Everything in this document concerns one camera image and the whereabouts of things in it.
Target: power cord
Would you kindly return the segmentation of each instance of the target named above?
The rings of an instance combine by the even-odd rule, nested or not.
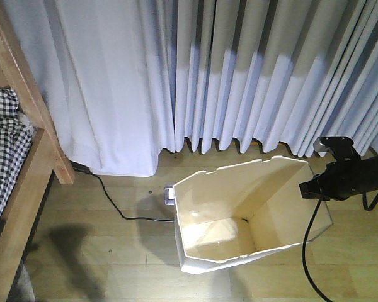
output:
[[[363,208],[365,211],[371,212],[375,208],[377,203],[378,203],[378,193],[374,197],[370,205],[368,205],[367,203],[367,193],[366,192],[363,193]]]
[[[113,202],[112,198],[109,196],[108,191],[106,190],[106,187],[105,187],[105,185],[102,181],[102,178],[100,176],[92,173],[91,171],[81,170],[81,169],[77,169],[77,168],[74,168],[74,170],[76,172],[89,174],[89,175],[92,175],[95,178],[97,178],[101,182],[101,186],[102,186],[102,189],[103,189],[106,197],[108,198],[108,200],[111,202],[112,206],[118,211],[118,213],[120,214],[120,216],[123,219],[126,219],[126,220],[149,220],[149,221],[157,221],[157,222],[174,222],[174,220],[170,220],[170,219],[158,219],[158,218],[150,218],[150,217],[143,217],[143,216],[138,216],[138,217],[127,217],[127,216],[125,216],[123,214],[122,210],[115,204],[115,202]]]
[[[308,271],[308,266],[307,266],[307,259],[306,259],[306,248],[307,248],[307,241],[308,241],[308,236],[309,232],[311,231],[312,224],[314,223],[316,214],[318,213],[319,207],[321,206],[323,196],[320,195],[318,203],[316,204],[314,213],[312,214],[311,220],[309,220],[309,224],[307,227],[307,230],[305,232],[304,240],[302,241],[302,266],[304,268],[305,275],[307,276],[307,279],[309,281],[309,284],[312,286],[312,288],[315,290],[315,292],[326,302],[333,302],[330,300],[327,296],[325,296],[324,293],[318,288],[318,286],[315,284],[314,280],[312,279],[309,271]]]

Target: white curtain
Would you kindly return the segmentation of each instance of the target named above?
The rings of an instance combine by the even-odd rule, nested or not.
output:
[[[311,156],[322,135],[378,151],[378,1],[179,2],[177,150],[232,138]]]
[[[100,174],[153,175],[175,150],[168,2],[3,3],[66,155]]]
[[[185,137],[378,151],[378,0],[3,0],[67,156],[150,176]]]

